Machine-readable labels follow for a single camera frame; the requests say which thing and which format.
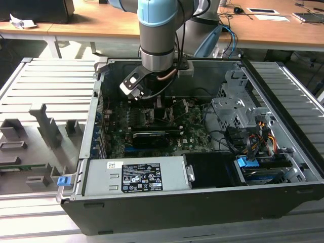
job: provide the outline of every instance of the white paper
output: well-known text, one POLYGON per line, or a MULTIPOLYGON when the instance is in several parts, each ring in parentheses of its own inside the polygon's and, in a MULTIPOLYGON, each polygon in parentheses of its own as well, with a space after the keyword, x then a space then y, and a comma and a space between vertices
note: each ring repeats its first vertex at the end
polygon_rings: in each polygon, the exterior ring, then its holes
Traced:
POLYGON ((18 29, 37 27, 37 25, 32 20, 17 19, 11 14, 10 14, 10 18, 11 18, 10 23, 18 29))
POLYGON ((255 14, 255 17, 257 17, 259 20, 271 20, 271 21, 285 21, 290 22, 289 19, 283 16, 274 16, 274 15, 259 15, 255 14))

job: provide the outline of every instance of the blue tab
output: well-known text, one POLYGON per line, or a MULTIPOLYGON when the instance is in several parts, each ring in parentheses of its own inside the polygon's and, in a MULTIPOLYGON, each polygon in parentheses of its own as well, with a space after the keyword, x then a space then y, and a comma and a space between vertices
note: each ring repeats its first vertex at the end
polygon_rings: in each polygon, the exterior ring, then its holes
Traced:
POLYGON ((259 167, 259 162, 255 160, 248 160, 246 156, 242 156, 237 159, 238 165, 240 168, 242 167, 259 167))
POLYGON ((70 176, 60 176, 57 180, 57 186, 71 186, 71 177, 70 176))

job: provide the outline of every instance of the wooden desk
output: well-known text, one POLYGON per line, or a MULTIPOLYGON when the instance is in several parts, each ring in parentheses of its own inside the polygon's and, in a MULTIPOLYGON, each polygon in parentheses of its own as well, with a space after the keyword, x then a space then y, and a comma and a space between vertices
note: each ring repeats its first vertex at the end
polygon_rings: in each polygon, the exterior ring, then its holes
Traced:
POLYGON ((53 24, 49 35, 139 38, 137 15, 123 12, 97 0, 74 0, 74 16, 69 24, 53 24))
MULTIPOLYGON (((293 12, 307 12, 295 6, 294 0, 232 0, 233 4, 246 8, 275 9, 280 15, 289 15, 289 22, 259 20, 251 15, 233 15, 230 20, 238 35, 241 48, 279 49, 295 51, 324 51, 324 25, 301 24, 293 12)), ((324 8, 322 3, 304 2, 309 9, 324 8)), ((97 0, 74 0, 74 16, 69 24, 38 24, 30 30, 15 29, 9 23, 0 22, 0 34, 4 38, 43 39, 47 41, 53 57, 61 57, 57 41, 139 43, 137 15, 125 13, 110 5, 98 4, 97 0)), ((233 6, 220 8, 219 13, 233 14, 233 6)), ((224 24, 227 19, 221 17, 224 24)), ((230 41, 228 33, 222 33, 218 47, 224 48, 230 41)))
MULTIPOLYGON (((232 30, 238 36, 238 46, 242 48, 265 48, 280 50, 317 50, 324 51, 324 25, 303 23, 292 16, 292 13, 306 13, 307 10, 295 6, 294 0, 232 0, 232 3, 241 5, 246 14, 251 14, 247 8, 275 9, 280 15, 287 16, 290 22, 259 20, 250 15, 253 20, 244 14, 233 15, 230 19, 232 30)), ((313 11, 314 7, 324 8, 323 3, 304 2, 305 7, 313 11)), ((234 6, 219 8, 219 13, 233 14, 234 6)), ((224 24, 227 19, 221 16, 224 24)))

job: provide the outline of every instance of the power supply label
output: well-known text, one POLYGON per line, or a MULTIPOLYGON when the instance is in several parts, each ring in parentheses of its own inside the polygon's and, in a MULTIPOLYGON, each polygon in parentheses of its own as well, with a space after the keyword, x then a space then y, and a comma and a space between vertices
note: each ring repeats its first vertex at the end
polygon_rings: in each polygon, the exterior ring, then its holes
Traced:
POLYGON ((159 163, 123 165, 121 179, 123 193, 163 191, 159 163))

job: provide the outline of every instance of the table leg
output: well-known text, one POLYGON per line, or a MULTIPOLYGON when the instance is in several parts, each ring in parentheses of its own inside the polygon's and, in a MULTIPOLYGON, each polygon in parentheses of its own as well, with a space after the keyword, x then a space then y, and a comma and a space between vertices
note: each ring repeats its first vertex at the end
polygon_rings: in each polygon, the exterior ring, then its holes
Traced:
POLYGON ((50 35, 44 36, 44 40, 47 42, 47 45, 50 48, 52 57, 53 58, 62 58, 59 44, 56 41, 55 36, 50 36, 50 35))
POLYGON ((91 46, 91 52, 92 52, 92 54, 96 54, 97 53, 96 43, 90 42, 90 46, 91 46))

